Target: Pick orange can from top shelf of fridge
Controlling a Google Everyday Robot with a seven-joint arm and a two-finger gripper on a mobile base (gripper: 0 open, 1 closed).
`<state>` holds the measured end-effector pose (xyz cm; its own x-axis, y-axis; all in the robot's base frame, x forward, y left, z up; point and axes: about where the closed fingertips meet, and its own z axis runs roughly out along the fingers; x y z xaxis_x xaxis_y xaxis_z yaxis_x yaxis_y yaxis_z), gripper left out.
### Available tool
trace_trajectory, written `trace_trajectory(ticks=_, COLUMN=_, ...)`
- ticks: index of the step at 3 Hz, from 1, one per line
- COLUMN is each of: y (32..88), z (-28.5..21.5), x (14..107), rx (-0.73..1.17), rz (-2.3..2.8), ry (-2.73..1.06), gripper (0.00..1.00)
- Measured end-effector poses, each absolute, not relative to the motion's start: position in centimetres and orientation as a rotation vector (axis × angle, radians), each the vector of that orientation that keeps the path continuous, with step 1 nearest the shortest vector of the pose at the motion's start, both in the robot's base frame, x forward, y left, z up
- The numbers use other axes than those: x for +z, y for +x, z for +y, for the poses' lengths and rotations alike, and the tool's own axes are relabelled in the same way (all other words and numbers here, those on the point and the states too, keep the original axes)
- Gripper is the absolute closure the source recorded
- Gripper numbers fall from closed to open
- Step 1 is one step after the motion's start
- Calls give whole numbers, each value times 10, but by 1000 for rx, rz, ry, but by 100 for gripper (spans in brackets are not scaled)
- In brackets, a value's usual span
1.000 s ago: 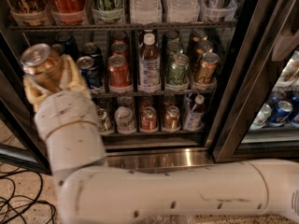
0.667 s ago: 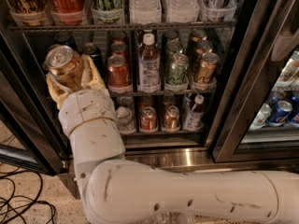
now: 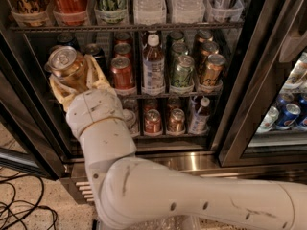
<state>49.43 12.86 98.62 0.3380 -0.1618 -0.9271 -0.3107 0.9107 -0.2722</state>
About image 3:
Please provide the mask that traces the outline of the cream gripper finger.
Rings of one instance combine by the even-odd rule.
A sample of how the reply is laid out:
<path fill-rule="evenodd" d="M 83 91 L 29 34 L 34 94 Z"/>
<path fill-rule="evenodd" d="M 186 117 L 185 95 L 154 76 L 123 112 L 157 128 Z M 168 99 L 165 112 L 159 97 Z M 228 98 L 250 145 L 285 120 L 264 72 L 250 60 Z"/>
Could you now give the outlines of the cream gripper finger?
<path fill-rule="evenodd" d="M 62 105 L 64 111 L 67 111 L 70 104 L 77 96 L 78 92 L 69 86 L 62 84 L 55 76 L 49 77 L 49 82 L 53 91 L 54 96 Z"/>
<path fill-rule="evenodd" d="M 87 88 L 114 92 L 114 89 L 111 87 L 96 59 L 91 55 L 85 55 L 84 59 L 88 67 L 86 77 Z"/>

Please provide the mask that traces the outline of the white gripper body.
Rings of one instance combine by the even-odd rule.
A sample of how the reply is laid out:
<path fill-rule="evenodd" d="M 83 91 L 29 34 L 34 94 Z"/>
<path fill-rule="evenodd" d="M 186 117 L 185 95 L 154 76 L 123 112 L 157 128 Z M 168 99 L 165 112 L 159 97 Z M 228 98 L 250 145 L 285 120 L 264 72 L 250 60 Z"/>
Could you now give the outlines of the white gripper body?
<path fill-rule="evenodd" d="M 108 118 L 124 119 L 123 108 L 115 94 L 100 89 L 77 95 L 66 113 L 67 124 L 77 139 L 89 126 Z"/>

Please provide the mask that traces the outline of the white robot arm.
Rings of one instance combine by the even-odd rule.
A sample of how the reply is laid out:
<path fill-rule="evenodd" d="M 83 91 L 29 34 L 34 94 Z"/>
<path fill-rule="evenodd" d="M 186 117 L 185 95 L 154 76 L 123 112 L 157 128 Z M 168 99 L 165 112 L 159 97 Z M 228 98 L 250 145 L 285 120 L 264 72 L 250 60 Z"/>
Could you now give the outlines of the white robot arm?
<path fill-rule="evenodd" d="M 80 142 L 99 218 L 112 229 L 190 215 L 252 230 L 307 230 L 303 184 L 201 178 L 135 155 L 116 92 L 91 56 L 49 56 L 50 83 Z"/>

